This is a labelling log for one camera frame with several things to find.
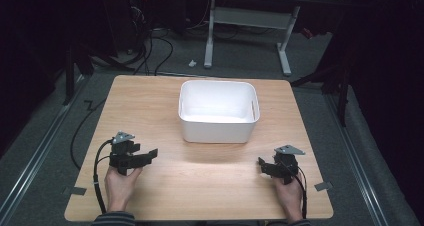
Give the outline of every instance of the black cable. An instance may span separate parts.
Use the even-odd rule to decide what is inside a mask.
[[[196,35],[196,36],[205,35],[209,31],[209,28],[208,27],[205,27],[205,26],[208,26],[208,24],[204,24],[204,25],[201,25],[199,27],[192,28],[192,29],[186,29],[185,32],[188,33],[188,34],[191,34],[191,35]]]
[[[142,12],[142,10],[139,9],[138,6],[136,6],[134,8],[136,10],[138,10],[141,15],[144,15],[143,12]],[[137,55],[135,57],[133,57],[133,58],[131,58],[131,59],[129,59],[129,60],[124,61],[124,62],[121,63],[121,62],[118,62],[118,61],[112,59],[111,57],[108,57],[106,55],[103,55],[102,56],[102,55],[99,55],[97,53],[97,54],[94,54],[94,55],[97,56],[97,57],[99,57],[106,64],[105,63],[102,63],[102,62],[100,62],[100,61],[98,61],[98,60],[96,60],[94,58],[91,58],[91,60],[96,65],[102,66],[102,67],[115,66],[115,67],[118,67],[118,68],[124,69],[124,70],[132,70],[131,68],[128,68],[126,66],[138,62],[139,60],[141,60],[145,56],[145,53],[146,53],[145,46],[144,46],[144,43],[143,42],[149,36],[149,29],[150,29],[150,27],[151,27],[151,25],[153,23],[153,19],[152,19],[152,17],[151,17],[150,14],[147,15],[147,16],[145,16],[144,19],[145,20],[143,20],[143,17],[141,18],[141,23],[140,24],[138,24],[137,22],[135,22],[136,25],[140,25],[140,27],[137,27],[137,29],[136,29],[136,42],[135,42],[135,46],[134,47],[135,48],[139,48],[139,51],[138,51],[138,53],[137,53]]]
[[[106,142],[104,142],[99,150],[97,151],[96,154],[96,159],[94,160],[94,170],[93,170],[93,184],[94,184],[94,190],[96,191],[96,197],[97,197],[97,201],[99,202],[99,206],[100,209],[102,211],[102,214],[106,213],[106,207],[105,207],[105,203],[103,202],[103,198],[102,198],[102,191],[100,191],[100,186],[99,186],[99,176],[97,175],[97,164],[103,160],[104,158],[102,158],[101,160],[99,160],[99,156],[100,153],[102,151],[102,149],[107,145],[112,143],[113,138],[110,140],[107,140]]]
[[[150,48],[149,48],[149,53],[144,54],[144,60],[143,62],[140,63],[140,65],[134,70],[133,75],[136,75],[138,73],[138,71],[140,70],[140,68],[143,66],[143,64],[146,65],[146,75],[148,75],[148,67],[147,67],[147,59],[150,57],[151,53],[152,53],[152,48],[153,48],[153,43],[152,43],[152,34],[149,34],[149,39],[150,39]]]
[[[168,40],[165,40],[165,39],[162,39],[162,38],[154,38],[154,39],[162,40],[162,41],[168,43],[169,46],[171,47],[171,51],[169,52],[168,56],[158,66],[156,66],[155,76],[157,76],[160,66],[162,66],[162,64],[165,63],[165,61],[168,60],[171,57],[172,53],[174,52],[174,47],[172,46],[172,44]]]
[[[302,181],[299,179],[299,177],[297,177],[297,175],[295,175],[288,167],[287,167],[287,165],[285,165],[284,163],[283,163],[283,161],[280,161],[279,163],[281,163],[281,165],[283,165],[289,172],[290,172],[290,174],[291,174],[291,176],[293,177],[293,178],[295,178],[296,179],[296,181],[299,183],[299,185],[300,185],[300,187],[302,188],[302,193],[303,193],[303,197],[302,197],[302,199],[303,199],[303,205],[302,205],[302,217],[304,218],[304,219],[306,219],[306,211],[307,211],[307,208],[306,208],[306,206],[307,206],[307,197],[306,197],[306,176],[305,176],[305,173],[303,172],[303,170],[298,166],[297,168],[300,170],[300,172],[302,173],[302,175],[303,175],[303,178],[305,179],[305,185],[303,185],[303,183],[302,183]]]
[[[78,128],[75,130],[74,135],[72,136],[72,140],[71,140],[71,147],[70,147],[70,154],[71,154],[71,159],[72,162],[74,163],[75,167],[78,170],[81,170],[81,166],[78,165],[77,161],[75,160],[75,156],[74,156],[74,142],[75,139],[77,137],[77,134],[79,132],[79,130],[81,129],[82,125],[85,123],[85,121],[88,119],[88,117],[90,117],[90,115],[97,110],[98,107],[100,107],[100,105],[104,104],[104,102],[106,101],[106,99],[103,99],[100,103],[98,103],[94,108],[90,108],[90,112],[84,117],[84,119],[80,122],[80,124],[78,125]]]
[[[206,15],[207,15],[207,14],[208,14],[208,12],[210,11],[210,10],[209,10],[209,6],[210,6],[210,4],[211,4],[211,0],[208,0],[208,4],[206,5],[205,13],[203,14],[202,19],[201,19],[201,20],[199,21],[199,23],[197,23],[196,25],[194,25],[194,26],[192,26],[192,27],[189,27],[189,28],[186,28],[186,29],[185,29],[185,31],[186,31],[186,32],[189,32],[189,30],[190,30],[190,29],[196,29],[196,28],[198,28],[198,27],[203,27],[203,26],[205,26],[205,25],[209,25],[209,23],[204,23],[204,21],[205,21]]]
[[[253,30],[249,30],[249,29],[246,29],[246,28],[247,27],[240,27],[240,31],[247,32],[247,33],[250,33],[250,34],[255,34],[255,35],[262,35],[262,34],[272,33],[272,32],[277,30],[275,28],[266,28],[266,29],[262,29],[261,32],[255,32]]]
[[[154,31],[165,31],[165,33],[163,35],[160,35],[160,36],[155,35],[155,38],[163,38],[163,37],[168,36],[169,35],[169,31],[171,31],[171,30],[170,29],[167,29],[167,28],[155,28],[155,29],[152,29],[152,32],[150,34],[151,36],[153,35],[153,32]]]
[[[83,48],[86,52],[88,52],[89,55],[95,55],[95,56],[99,57],[101,60],[110,64],[111,66],[114,66],[118,69],[122,69],[122,70],[126,70],[126,71],[132,70],[131,68],[127,67],[125,64],[116,61],[115,59],[109,57],[109,55],[105,55],[105,54],[91,48],[90,46],[88,46],[86,44],[80,43],[79,46],[81,46],[81,48]]]
[[[218,33],[218,32],[216,32],[216,30],[215,30],[215,32],[214,32],[214,37],[216,37],[216,38],[218,38],[218,39],[232,39],[232,38],[235,38],[238,34],[239,34],[239,30],[240,30],[240,27],[238,26],[238,25],[226,25],[226,26],[222,26],[222,27],[220,27],[221,29],[228,29],[228,28],[235,28],[235,32],[233,33],[233,35],[231,35],[231,36],[229,36],[229,37],[221,37],[221,36],[218,36],[216,33]]]
[[[107,159],[107,158],[110,158],[110,155],[104,156],[103,158],[99,159],[99,162],[97,162],[97,163],[100,163],[103,159]]]

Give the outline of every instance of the wire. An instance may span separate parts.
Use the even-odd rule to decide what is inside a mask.
[[[149,75],[149,68],[148,68],[148,66],[147,66],[147,59],[150,57],[150,55],[151,55],[151,53],[152,53],[152,48],[153,48],[153,43],[152,43],[152,34],[150,33],[150,35],[149,35],[149,39],[150,39],[150,48],[149,48],[149,53],[148,53],[148,55],[147,55],[147,57],[146,57],[146,54],[144,54],[144,60],[143,60],[143,62],[141,62],[140,63],[140,65],[137,67],[137,69],[136,70],[134,70],[134,72],[133,72],[133,75],[136,75],[137,73],[138,73],[138,71],[140,70],[140,68],[143,66],[143,64],[145,64],[146,65],[146,67],[145,67],[145,71],[146,71],[146,76],[147,75]]]
[[[208,9],[209,9],[209,5],[211,3],[211,0],[208,0],[208,4],[206,5],[206,9],[205,9],[205,13],[203,14],[202,19],[199,21],[199,23],[197,23],[195,26],[190,27],[190,28],[186,28],[186,30],[190,30],[190,29],[195,29],[198,27],[202,27],[204,25],[207,25],[208,23],[204,23],[206,15],[208,14]]]
[[[155,36],[155,38],[163,38],[163,37],[165,37],[165,36],[168,36],[169,35],[169,31],[171,31],[170,29],[167,29],[167,28],[155,28],[155,29],[152,29],[152,33],[151,33],[151,35],[153,35],[153,32],[158,32],[158,31],[165,31],[165,34],[164,35],[161,35],[161,36]]]
[[[262,31],[260,32],[255,32],[254,30],[252,30],[252,27],[240,27],[240,30],[243,32],[247,32],[247,33],[255,34],[255,35],[262,35],[262,34],[267,34],[267,33],[272,33],[274,31],[277,31],[277,29],[275,28],[266,28],[266,29],[262,29]]]
[[[204,24],[204,25],[200,25],[200,26],[198,26],[197,28],[192,28],[192,29],[190,29],[190,30],[186,30],[186,33],[191,34],[191,35],[196,35],[196,36],[199,36],[199,35],[205,35],[205,34],[208,32],[208,30],[209,30],[209,28],[208,28],[208,27],[205,27],[205,26],[207,26],[207,25],[208,25],[208,23],[206,23],[206,24]],[[195,31],[200,31],[200,29],[201,29],[202,27],[204,27],[204,29],[202,29],[202,31],[201,31],[200,33],[194,33]]]
[[[100,209],[102,210],[102,214],[106,213],[106,207],[102,198],[102,191],[100,191],[99,176],[97,175],[97,165],[99,164],[101,160],[107,158],[107,157],[103,157],[102,159],[99,160],[99,156],[100,156],[100,153],[102,152],[102,149],[107,144],[112,143],[112,141],[113,141],[113,138],[110,140],[107,140],[100,146],[99,150],[97,150],[96,159],[94,161],[93,184],[94,184],[94,190],[96,191],[97,201],[99,202]]]
[[[302,181],[299,179],[299,177],[297,177],[297,175],[295,175],[288,167],[287,165],[284,164],[283,161],[279,162],[281,165],[283,165],[291,174],[292,177],[294,177],[296,179],[296,181],[299,183],[300,187],[302,188],[302,193],[303,193],[303,205],[302,205],[302,216],[304,219],[306,219],[306,210],[307,210],[307,194],[306,194],[306,176],[305,173],[303,172],[303,170],[298,166],[297,168],[300,170],[300,172],[303,175],[303,178],[305,179],[305,184],[302,183]]]
[[[221,27],[221,29],[230,29],[230,28],[235,28],[234,29],[234,33],[233,33],[233,35],[231,35],[231,36],[228,36],[228,37],[221,37],[221,36],[218,36],[216,33],[214,33],[213,35],[214,35],[214,37],[216,37],[216,38],[218,38],[218,39],[232,39],[232,38],[235,38],[238,34],[239,34],[239,29],[240,29],[240,27],[238,26],[238,25],[220,25]]]
[[[106,102],[106,99],[103,99],[100,103],[98,103],[94,108],[90,108],[90,112],[84,117],[84,119],[80,122],[80,124],[78,125],[78,128],[75,130],[74,135],[72,136],[72,140],[71,140],[71,147],[70,147],[70,154],[71,154],[71,159],[72,162],[74,163],[75,167],[79,170],[81,170],[81,166],[78,165],[77,161],[75,160],[75,156],[74,156],[74,143],[75,143],[75,139],[77,137],[77,134],[79,132],[79,130],[81,129],[82,125],[85,123],[85,121],[87,121],[88,117],[90,117],[90,115],[97,110],[98,107],[100,107],[100,105],[104,104]]]
[[[166,40],[166,39],[162,39],[162,38],[154,38],[154,39],[159,39],[159,40],[162,40],[162,41],[164,41],[164,42],[166,42],[166,43],[168,43],[169,44],[169,46],[171,47],[171,51],[169,52],[169,54],[168,54],[168,56],[158,65],[158,66],[156,66],[156,68],[155,68],[155,76],[157,76],[157,74],[158,74],[158,70],[159,70],[159,68],[160,68],[160,66],[162,66],[162,64],[163,63],[165,63],[165,61],[166,60],[168,60],[170,57],[171,57],[171,55],[172,55],[172,53],[173,53],[173,51],[174,51],[174,47],[172,46],[172,44],[168,41],[168,40]]]
[[[89,45],[80,43],[79,46],[81,47],[81,49],[85,50],[89,55],[95,55],[111,66],[114,66],[118,69],[122,69],[122,70],[126,70],[126,71],[131,70],[131,68],[128,68],[126,64],[123,64],[123,63],[116,61],[115,59],[109,57],[109,55],[106,55],[102,52],[99,52],[96,49],[91,48]]]
[[[121,63],[121,62],[118,62],[118,61],[112,59],[111,57],[108,57],[108,56],[105,56],[105,55],[94,54],[97,57],[99,57],[101,59],[101,61],[103,61],[103,62],[101,62],[101,61],[99,61],[95,58],[91,58],[92,62],[95,63],[96,65],[101,66],[101,67],[115,66],[117,68],[121,68],[121,69],[125,69],[125,70],[132,70],[131,68],[127,68],[126,66],[140,61],[145,56],[146,50],[145,50],[145,46],[144,46],[143,42],[148,37],[148,34],[149,34],[148,29],[150,28],[150,26],[152,24],[152,18],[151,18],[150,15],[146,16],[145,14],[143,14],[143,10],[141,10],[137,6],[131,6],[130,10],[131,10],[131,12],[134,12],[134,14],[135,14],[134,15],[135,18],[133,19],[132,22],[133,22],[134,26],[136,27],[136,29],[135,29],[136,42],[135,42],[134,48],[139,48],[137,55],[134,58],[131,58],[131,59]]]
[[[100,161],[102,161],[103,159],[107,159],[107,158],[110,158],[110,155],[104,156],[103,158],[99,159],[99,162],[97,162],[97,163],[100,163]]]

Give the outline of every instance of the gray carpet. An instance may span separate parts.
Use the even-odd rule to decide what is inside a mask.
[[[315,70],[317,63],[331,38],[331,35],[319,36],[307,40],[302,35],[294,34],[287,48],[293,75],[282,75],[275,42],[278,31],[260,36],[249,32],[239,32],[232,39],[230,33],[217,35],[215,41],[214,66],[203,68],[205,35],[179,36],[172,33],[157,32],[156,36],[165,35],[172,43],[173,53],[161,66],[161,74],[178,73],[215,77],[286,79],[293,81]],[[148,66],[154,69],[170,52],[170,46],[158,39],[153,40],[152,55]],[[197,66],[189,67],[194,60]],[[96,105],[103,100],[116,75],[123,74],[116,69],[98,67],[94,75],[87,79],[69,109],[62,126],[43,164],[33,178],[28,190],[11,216],[8,225],[89,225],[89,223],[67,222],[64,211],[69,195],[63,194],[65,187],[73,186],[78,170],[70,157],[70,143],[78,125],[88,114],[88,103]],[[357,179],[349,164],[344,148],[345,141],[332,114],[326,97],[315,84],[294,89],[295,97],[311,140],[318,164],[325,181],[330,181],[334,188],[329,190],[334,208],[334,216],[327,220],[313,220],[315,225],[374,225]],[[387,169],[378,152],[365,120],[356,103],[353,92],[349,92],[347,107],[347,128],[358,155],[366,165],[370,181],[384,209],[389,225],[419,225],[409,206],[403,199],[396,181]],[[4,202],[18,180],[20,173],[35,152],[49,125],[62,108],[64,101],[64,76],[57,82],[57,90],[46,99],[34,112],[30,122],[22,131],[8,153],[0,161],[0,202]],[[100,116],[102,107],[96,110],[83,124],[76,135],[74,155],[81,164],[92,134]]]

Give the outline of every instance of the black tape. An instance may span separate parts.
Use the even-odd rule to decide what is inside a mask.
[[[321,191],[321,190],[330,190],[333,188],[333,184],[331,182],[322,182],[320,184],[316,184],[315,185],[315,189],[317,191]]]
[[[86,191],[87,191],[86,188],[65,187],[65,189],[62,192],[62,194],[64,194],[64,195],[71,195],[71,194],[84,195]]]

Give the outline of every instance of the desk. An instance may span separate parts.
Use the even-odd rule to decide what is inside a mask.
[[[300,6],[295,6],[292,13],[273,13],[257,10],[245,10],[226,7],[215,7],[215,0],[211,0],[209,13],[209,33],[205,50],[205,68],[212,67],[213,57],[213,28],[215,23],[235,24],[253,27],[264,27],[273,29],[283,29],[285,34],[281,38],[281,43],[277,44],[283,74],[291,75],[290,65],[287,60],[286,46],[296,23]]]
[[[136,136],[141,153],[159,150],[144,168],[127,208],[137,220],[284,218],[273,182],[260,173],[257,160],[272,162],[274,148],[286,144],[306,152],[297,160],[308,183],[308,218],[333,215],[327,192],[314,188],[322,176],[287,81],[225,79],[255,87],[261,118],[245,144],[199,144],[183,140],[178,117],[180,88],[187,80],[196,78],[115,78],[75,184],[87,191],[71,196],[67,220],[92,221],[101,213],[92,184],[93,163],[99,146],[119,130]],[[102,155],[109,152],[105,147]],[[107,167],[108,160],[99,164],[100,179]],[[105,198],[103,180],[100,183]]]

